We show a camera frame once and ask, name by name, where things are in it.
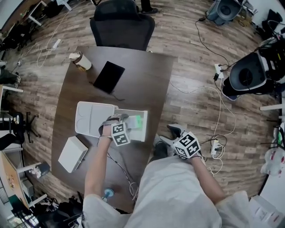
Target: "chair base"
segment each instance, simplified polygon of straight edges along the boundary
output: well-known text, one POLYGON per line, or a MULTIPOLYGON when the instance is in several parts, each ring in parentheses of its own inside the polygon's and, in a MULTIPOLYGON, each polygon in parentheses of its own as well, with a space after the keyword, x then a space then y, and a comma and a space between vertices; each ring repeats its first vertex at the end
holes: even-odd
POLYGON ((41 135, 37 134, 33 129, 32 129, 32 123, 34 121, 35 118, 39 118, 39 115, 34 115, 32 120, 29 121, 29 116, 30 116, 30 112, 26 113, 26 126, 25 126, 25 130, 27 131, 27 135, 28 135, 28 142, 29 143, 33 143, 33 140, 31 140, 31 136, 30 133, 32 132, 37 138, 40 138, 41 135))

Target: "sleeve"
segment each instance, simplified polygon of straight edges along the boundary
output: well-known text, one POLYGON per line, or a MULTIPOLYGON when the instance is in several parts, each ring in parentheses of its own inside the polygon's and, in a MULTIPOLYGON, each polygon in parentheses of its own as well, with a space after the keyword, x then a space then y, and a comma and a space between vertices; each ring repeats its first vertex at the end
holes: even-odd
POLYGON ((216 205, 223 228, 251 228, 252 216, 245 191, 236 192, 216 205))
POLYGON ((77 220, 80 228, 82 227, 81 220, 83 220, 85 228, 122 228, 128 217, 121 215, 100 196, 91 194, 86 196, 83 201, 83 217, 77 220))

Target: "white shirt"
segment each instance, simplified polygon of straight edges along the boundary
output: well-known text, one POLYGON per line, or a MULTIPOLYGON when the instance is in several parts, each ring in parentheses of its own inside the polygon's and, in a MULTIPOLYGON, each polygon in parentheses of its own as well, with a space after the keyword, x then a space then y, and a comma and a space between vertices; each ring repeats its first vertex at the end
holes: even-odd
POLYGON ((97 195, 84 198, 83 213, 86 228, 251 227, 246 192, 237 192, 214 205, 203 192, 192 165, 178 156, 147 165, 132 214, 121 215, 97 195))

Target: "white tray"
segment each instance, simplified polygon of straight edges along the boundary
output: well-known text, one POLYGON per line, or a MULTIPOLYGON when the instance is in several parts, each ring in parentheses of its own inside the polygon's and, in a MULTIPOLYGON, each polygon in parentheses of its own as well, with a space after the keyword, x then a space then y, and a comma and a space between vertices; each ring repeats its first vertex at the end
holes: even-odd
POLYGON ((96 138, 100 137, 99 126, 106 119, 114 114, 140 115, 142 119, 142 128, 130 129, 130 140, 145 141, 147 129, 147 111, 124 110, 117 106, 103 103, 79 102, 77 104, 75 116, 75 131, 79 134, 85 134, 96 138))

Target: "floor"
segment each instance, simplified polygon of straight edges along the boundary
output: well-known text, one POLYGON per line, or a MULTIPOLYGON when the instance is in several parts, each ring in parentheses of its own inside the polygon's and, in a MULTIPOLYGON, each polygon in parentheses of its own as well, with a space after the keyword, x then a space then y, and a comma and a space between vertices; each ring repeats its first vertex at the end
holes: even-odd
MULTIPOLYGON (((24 144, 27 164, 46 161, 51 165, 53 121, 61 85, 69 65, 68 55, 78 45, 96 45, 89 26, 89 18, 93 16, 95 7, 90 1, 80 1, 80 3, 65 17, 51 39, 48 48, 51 48, 57 39, 61 39, 61 42, 56 50, 49 52, 43 65, 47 54, 46 44, 67 12, 66 8, 58 16, 45 19, 43 26, 34 34, 33 42, 24 50, 20 52, 11 50, 6 55, 8 69, 12 69, 19 58, 23 60, 23 65, 17 71, 22 78, 20 88, 24 93, 11 94, 10 102, 18 111, 30 111, 40 116, 35 120, 34 126, 41 134, 41 138, 34 138, 33 144, 27 141, 24 144), (44 49, 38 62, 40 68, 37 67, 40 51, 35 43, 44 49)), ((222 57, 202 46, 195 27, 195 21, 204 15, 211 3, 211 0, 152 2, 152 6, 157 7, 159 13, 154 15, 155 30, 148 48, 155 53, 177 57, 171 81, 183 91, 192 91, 203 86, 216 88, 213 81, 214 64, 226 63, 222 57)), ((70 5, 74 7, 76 4, 78 2, 73 1, 70 5)), ((197 26, 202 41, 208 48, 224 55, 230 64, 253 51, 261 41, 257 35, 254 35, 251 27, 241 27, 237 21, 221 27, 210 21, 204 21, 198 22, 197 26)), ((249 196, 253 196, 258 193, 265 179, 260 173, 260 168, 264 163, 267 147, 260 143, 272 139, 274 123, 266 120, 278 117, 277 111, 261 112, 259 107, 276 104, 276 101, 268 95, 244 95, 235 102, 225 98, 223 101, 234 113, 236 127, 232 134, 226 136, 228 143, 223 156, 223 167, 215 178, 228 195, 238 190, 246 190, 249 196)), ((205 141, 214 133, 219 108, 219 96, 214 89, 201 88, 192 94, 184 94, 169 84, 158 133, 167 135, 169 132, 166 125, 179 123, 192 131, 200 142, 205 141)), ((231 132, 234 123, 233 115, 222 106, 216 134, 231 132)), ((221 162, 209 158, 210 144, 204 143, 201 148, 203 154, 208 157, 206 165, 213 172, 218 171, 221 162)), ((59 201, 67 200, 76 194, 51 173, 38 181, 32 177, 30 179, 37 193, 44 191, 59 201)))

